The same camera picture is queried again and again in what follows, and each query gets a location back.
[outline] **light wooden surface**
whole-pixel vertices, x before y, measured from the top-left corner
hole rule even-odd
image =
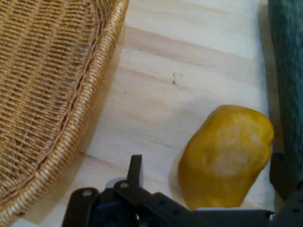
[[[131,0],[80,154],[13,226],[60,226],[70,194],[126,176],[132,154],[143,154],[147,190],[183,203],[178,157],[221,104],[269,115],[281,147],[267,17],[265,0]],[[274,209],[268,166],[243,206]]]

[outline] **wood grain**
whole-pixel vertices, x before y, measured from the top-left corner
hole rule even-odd
[[[266,7],[265,0],[131,0],[80,154],[14,227],[60,226],[72,191],[103,190],[126,175],[132,154],[143,154],[147,190],[184,204],[179,156],[218,105],[261,111],[278,128],[272,44],[259,27],[267,26]],[[268,166],[243,206],[274,209]]]

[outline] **wicker basket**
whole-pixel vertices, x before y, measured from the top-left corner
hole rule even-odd
[[[0,0],[0,226],[64,172],[128,0]]]

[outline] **yellow potato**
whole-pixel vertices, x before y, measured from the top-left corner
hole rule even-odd
[[[270,120],[242,106],[215,109],[188,142],[178,179],[190,209],[238,207],[267,164]]]

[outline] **screw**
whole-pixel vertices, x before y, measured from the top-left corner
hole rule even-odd
[[[83,196],[91,196],[91,194],[92,194],[92,192],[91,191],[89,191],[89,190],[86,190],[86,191],[84,191],[83,192]]]
[[[127,182],[123,182],[120,184],[120,188],[128,188],[129,184]]]
[[[268,219],[269,221],[272,221],[275,218],[276,214],[271,214],[269,215]]]

